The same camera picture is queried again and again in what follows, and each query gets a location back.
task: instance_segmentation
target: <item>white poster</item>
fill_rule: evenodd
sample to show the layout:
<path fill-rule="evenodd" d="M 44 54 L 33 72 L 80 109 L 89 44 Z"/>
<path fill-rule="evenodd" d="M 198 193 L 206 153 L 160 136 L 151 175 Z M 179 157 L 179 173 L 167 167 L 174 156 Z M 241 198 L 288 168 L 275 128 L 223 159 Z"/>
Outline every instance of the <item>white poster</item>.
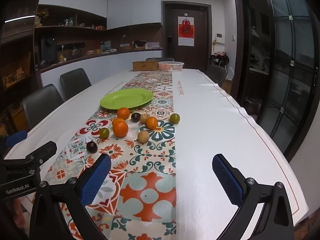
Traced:
<path fill-rule="evenodd" d="M 195 26 L 193 17 L 178 16 L 178 46 L 195 45 Z"/>

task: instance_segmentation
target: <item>orange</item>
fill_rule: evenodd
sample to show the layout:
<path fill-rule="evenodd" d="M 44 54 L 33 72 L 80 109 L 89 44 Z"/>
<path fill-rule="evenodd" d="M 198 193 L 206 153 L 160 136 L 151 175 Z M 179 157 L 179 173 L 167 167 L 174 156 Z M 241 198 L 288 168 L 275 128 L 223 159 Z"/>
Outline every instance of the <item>orange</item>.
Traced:
<path fill-rule="evenodd" d="M 113 125 L 113 133 L 118 137 L 127 135 L 129 127 L 126 122 L 117 122 Z"/>
<path fill-rule="evenodd" d="M 125 120 L 122 118 L 115 118 L 112 121 L 112 126 L 114 126 L 117 122 L 125 122 Z"/>
<path fill-rule="evenodd" d="M 149 129 L 156 129 L 158 126 L 158 120 L 155 117 L 149 117 L 147 119 L 146 125 Z"/>
<path fill-rule="evenodd" d="M 130 115 L 130 111 L 128 108 L 126 107 L 121 107 L 120 109 L 118 109 L 117 111 L 117 116 L 119 118 L 122 118 L 122 119 L 128 119 L 129 118 L 129 115 Z"/>

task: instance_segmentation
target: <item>bolt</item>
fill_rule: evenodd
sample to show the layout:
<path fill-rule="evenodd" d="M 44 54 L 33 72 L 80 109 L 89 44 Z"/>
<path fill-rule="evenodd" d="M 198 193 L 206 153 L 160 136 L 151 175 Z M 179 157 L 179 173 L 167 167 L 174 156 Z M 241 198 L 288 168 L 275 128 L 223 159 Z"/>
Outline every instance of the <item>bolt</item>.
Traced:
<path fill-rule="evenodd" d="M 68 182 L 69 182 L 70 184 L 74 184 L 74 183 L 76 183 L 76 181 L 77 181 L 77 178 L 76 178 L 76 177 L 71 177 L 70 179 L 68 179 Z"/>
<path fill-rule="evenodd" d="M 41 181 L 39 184 L 40 187 L 44 187 L 45 185 L 47 185 L 47 182 L 45 180 Z"/>
<path fill-rule="evenodd" d="M 256 183 L 256 181 L 253 178 L 247 178 L 247 182 L 251 185 Z"/>
<path fill-rule="evenodd" d="M 283 188 L 283 187 L 284 187 L 284 185 L 283 185 L 282 182 L 277 182 L 277 186 L 278 186 L 279 188 Z"/>

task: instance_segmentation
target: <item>patterned table runner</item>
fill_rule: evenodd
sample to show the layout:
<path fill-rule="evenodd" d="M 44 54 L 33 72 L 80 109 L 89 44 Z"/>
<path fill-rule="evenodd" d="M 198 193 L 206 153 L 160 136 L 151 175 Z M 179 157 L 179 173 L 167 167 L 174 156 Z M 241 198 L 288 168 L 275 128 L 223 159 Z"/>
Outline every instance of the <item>patterned table runner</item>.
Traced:
<path fill-rule="evenodd" d="M 93 165 L 100 154 L 109 154 L 112 166 L 88 213 L 109 240 L 176 239 L 176 180 L 172 74 L 141 72 L 121 89 L 145 88 L 154 94 L 149 103 L 131 109 L 131 113 L 149 114 L 158 119 L 158 127 L 148 129 L 140 122 L 126 120 L 129 132 L 117 138 L 112 132 L 116 111 L 98 109 L 70 140 L 50 167 L 44 180 L 65 183 Z M 108 127 L 110 137 L 101 139 L 99 129 Z M 139 131 L 150 139 L 137 141 Z M 95 141 L 98 152 L 90 154 L 86 143 Z M 61 209 L 73 236 L 82 239 L 65 204 Z"/>

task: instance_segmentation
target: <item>dining table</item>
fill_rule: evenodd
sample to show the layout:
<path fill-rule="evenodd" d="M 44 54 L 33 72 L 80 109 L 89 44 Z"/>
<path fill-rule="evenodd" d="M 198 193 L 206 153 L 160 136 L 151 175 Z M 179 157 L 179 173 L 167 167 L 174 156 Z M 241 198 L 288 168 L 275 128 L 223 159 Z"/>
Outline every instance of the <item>dining table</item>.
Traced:
<path fill-rule="evenodd" d="M 112 132 L 116 110 L 104 109 L 100 100 L 128 88 L 145 88 L 153 99 L 131 113 L 158 120 L 154 130 L 126 120 L 123 138 Z M 170 115 L 180 122 L 170 122 Z M 99 129 L 110 136 L 100 138 Z M 147 143 L 137 140 L 148 131 Z M 212 158 L 223 154 L 244 175 L 260 184 L 284 184 L 293 223 L 307 213 L 303 192 L 281 151 L 244 108 L 204 73 L 124 71 L 92 85 L 66 101 L 15 145 L 6 158 L 19 159 L 54 141 L 56 154 L 42 164 L 41 180 L 65 183 L 91 167 L 101 154 L 111 158 L 111 170 L 87 212 L 109 240 L 217 239 L 238 207 L 232 205 L 212 170 Z M 94 141 L 97 153 L 86 144 Z M 31 213 L 34 195 L 21 197 Z M 68 207 L 60 204 L 69 229 L 82 239 Z M 248 239 L 263 203 L 258 204 L 242 239 Z"/>

